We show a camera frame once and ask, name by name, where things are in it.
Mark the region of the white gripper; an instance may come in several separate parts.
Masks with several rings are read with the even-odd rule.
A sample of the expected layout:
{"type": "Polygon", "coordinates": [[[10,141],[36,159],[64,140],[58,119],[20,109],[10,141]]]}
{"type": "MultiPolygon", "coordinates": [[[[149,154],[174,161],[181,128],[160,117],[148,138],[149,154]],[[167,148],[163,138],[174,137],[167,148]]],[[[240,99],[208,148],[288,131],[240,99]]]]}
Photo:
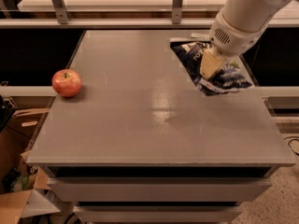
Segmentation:
{"type": "Polygon", "coordinates": [[[229,62],[230,56],[240,55],[253,47],[261,37],[267,22],[254,31],[233,26],[221,10],[209,31],[213,47],[205,49],[200,66],[200,75],[209,80],[229,62]]]}

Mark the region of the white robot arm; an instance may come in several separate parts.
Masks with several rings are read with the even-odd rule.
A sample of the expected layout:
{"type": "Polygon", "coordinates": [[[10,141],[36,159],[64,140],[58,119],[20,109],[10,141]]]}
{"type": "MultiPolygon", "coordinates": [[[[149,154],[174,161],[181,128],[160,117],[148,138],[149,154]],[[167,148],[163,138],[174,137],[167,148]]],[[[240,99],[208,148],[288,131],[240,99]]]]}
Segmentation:
{"type": "Polygon", "coordinates": [[[229,61],[253,47],[274,15],[291,0],[226,0],[218,12],[204,51],[200,74],[210,79],[229,61]]]}

